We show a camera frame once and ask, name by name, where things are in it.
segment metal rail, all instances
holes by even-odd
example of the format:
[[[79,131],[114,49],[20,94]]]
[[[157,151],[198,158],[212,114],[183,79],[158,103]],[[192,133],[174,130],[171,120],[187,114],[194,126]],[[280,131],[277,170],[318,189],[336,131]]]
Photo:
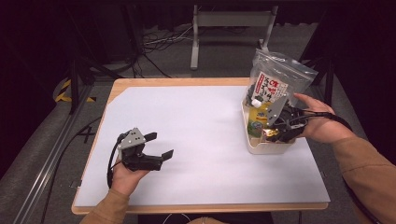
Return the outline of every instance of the metal rail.
[[[83,87],[76,111],[73,114],[69,115],[69,117],[67,118],[61,130],[61,133],[59,134],[58,139],[55,142],[55,145],[53,146],[49,156],[47,157],[46,162],[43,165],[43,168],[39,172],[35,183],[33,184],[28,196],[26,197],[22,205],[21,210],[15,217],[13,222],[14,224],[26,223],[30,215],[32,215],[33,210],[35,209],[35,206],[37,205],[37,202],[41,194],[43,193],[44,188],[47,186],[47,183],[52,176],[57,161],[61,158],[67,137],[69,136],[73,124],[75,123],[79,112],[85,104],[86,99],[89,97],[91,90],[92,86]]]

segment hand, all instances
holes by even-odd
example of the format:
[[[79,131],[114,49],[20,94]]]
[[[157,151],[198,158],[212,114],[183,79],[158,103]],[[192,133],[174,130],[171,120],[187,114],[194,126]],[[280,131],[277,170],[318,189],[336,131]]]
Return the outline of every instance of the hand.
[[[305,103],[308,106],[307,110],[334,114],[331,107],[310,96],[294,93],[294,97]],[[305,126],[304,132],[298,137],[308,137],[321,143],[333,143],[340,139],[353,136],[356,136],[356,134],[338,121],[325,118],[311,118]]]
[[[136,189],[140,179],[148,174],[149,171],[131,171],[126,168],[122,162],[120,162],[114,166],[113,173],[113,184],[111,185],[111,188],[119,193],[129,196]]]

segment red label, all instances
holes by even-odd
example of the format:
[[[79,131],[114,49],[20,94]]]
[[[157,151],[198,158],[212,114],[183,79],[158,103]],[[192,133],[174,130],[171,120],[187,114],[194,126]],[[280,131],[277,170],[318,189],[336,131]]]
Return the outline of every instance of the red label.
[[[257,84],[256,84],[256,93],[259,94],[260,92],[260,88],[262,86],[262,81],[264,80],[264,75],[261,74],[259,80],[257,80]]]

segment snack bag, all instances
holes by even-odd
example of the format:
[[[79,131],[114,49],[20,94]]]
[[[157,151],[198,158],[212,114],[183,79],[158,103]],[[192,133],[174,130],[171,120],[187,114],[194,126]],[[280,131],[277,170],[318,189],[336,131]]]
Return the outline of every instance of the snack bag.
[[[312,83],[317,71],[275,52],[256,50],[245,106],[249,107],[247,133],[250,137],[262,138],[266,127],[266,108],[283,95],[295,106],[295,92],[304,92]]]
[[[250,85],[247,88],[246,106],[252,100],[273,103],[287,94],[292,106],[297,104],[295,92],[304,92],[318,74],[317,71],[276,52],[256,50],[253,68],[250,71]]]

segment person's left hand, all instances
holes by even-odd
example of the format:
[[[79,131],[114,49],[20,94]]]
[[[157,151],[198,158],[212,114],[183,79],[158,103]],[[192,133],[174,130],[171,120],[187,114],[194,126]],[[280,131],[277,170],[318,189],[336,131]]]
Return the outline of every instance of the person's left hand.
[[[140,179],[148,174],[149,171],[131,171],[126,168],[122,162],[120,162],[114,166],[113,173],[113,184],[111,185],[111,188],[119,193],[129,196],[136,189]]]

